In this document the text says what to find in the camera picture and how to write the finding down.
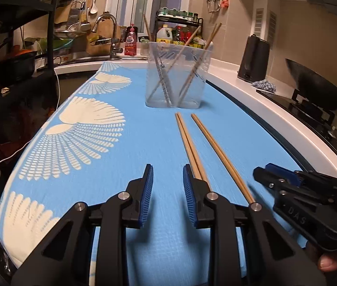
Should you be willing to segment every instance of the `vent grille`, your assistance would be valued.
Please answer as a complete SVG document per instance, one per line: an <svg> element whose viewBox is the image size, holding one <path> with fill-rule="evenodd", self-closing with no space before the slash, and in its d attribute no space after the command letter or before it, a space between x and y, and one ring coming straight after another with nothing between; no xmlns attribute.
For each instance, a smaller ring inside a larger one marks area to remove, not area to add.
<svg viewBox="0 0 337 286"><path fill-rule="evenodd" d="M272 47L275 41L277 15L269 12L268 43Z"/></svg>
<svg viewBox="0 0 337 286"><path fill-rule="evenodd" d="M263 26L264 9L256 9L256 20L254 34L259 38L261 36L261 28Z"/></svg>

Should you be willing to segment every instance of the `white spoon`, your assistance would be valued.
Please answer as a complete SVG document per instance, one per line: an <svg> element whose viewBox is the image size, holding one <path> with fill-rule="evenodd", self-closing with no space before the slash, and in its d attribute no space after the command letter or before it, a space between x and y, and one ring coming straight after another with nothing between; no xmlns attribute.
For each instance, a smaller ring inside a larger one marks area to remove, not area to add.
<svg viewBox="0 0 337 286"><path fill-rule="evenodd" d="M95 6L95 0L93 0L92 8L90 9L90 14L95 14L98 12L98 8Z"/></svg>

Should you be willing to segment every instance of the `wok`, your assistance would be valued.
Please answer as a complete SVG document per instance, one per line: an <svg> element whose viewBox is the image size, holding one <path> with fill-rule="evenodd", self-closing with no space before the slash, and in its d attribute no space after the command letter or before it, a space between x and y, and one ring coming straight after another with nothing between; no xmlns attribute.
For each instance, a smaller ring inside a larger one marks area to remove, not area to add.
<svg viewBox="0 0 337 286"><path fill-rule="evenodd" d="M296 81L297 89L303 97L325 110L337 109L337 87L335 85L311 69L295 61L285 60Z"/></svg>

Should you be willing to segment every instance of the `black kettle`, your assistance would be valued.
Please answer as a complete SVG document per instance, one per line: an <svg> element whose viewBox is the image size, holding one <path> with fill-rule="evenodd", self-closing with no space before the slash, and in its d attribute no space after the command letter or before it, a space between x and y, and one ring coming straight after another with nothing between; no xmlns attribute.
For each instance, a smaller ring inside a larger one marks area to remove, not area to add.
<svg viewBox="0 0 337 286"><path fill-rule="evenodd" d="M238 78L253 83L265 79L269 59L269 43L252 34L245 46Z"/></svg>

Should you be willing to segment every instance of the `table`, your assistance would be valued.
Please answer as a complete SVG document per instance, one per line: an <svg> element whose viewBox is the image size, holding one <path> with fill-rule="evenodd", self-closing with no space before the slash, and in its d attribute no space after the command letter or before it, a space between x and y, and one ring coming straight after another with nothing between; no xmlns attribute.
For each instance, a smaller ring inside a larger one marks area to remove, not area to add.
<svg viewBox="0 0 337 286"><path fill-rule="evenodd" d="M268 206L272 207L273 197L255 182L253 169L269 162L300 169L271 135L210 85L205 86L197 110L158 109L144 103L145 81L146 69L104 62L27 146L0 201L0 241L16 266L75 202L105 202L130 180L141 177L150 163L154 186L148 220L141 230L127 229L130 285L206 282L209 230L194 229L188 218L182 181L188 159L175 120L177 111L182 113L213 190L233 203L247 205L190 113L198 115L223 147L253 196ZM245 274L239 231L238 238Z"/></svg>

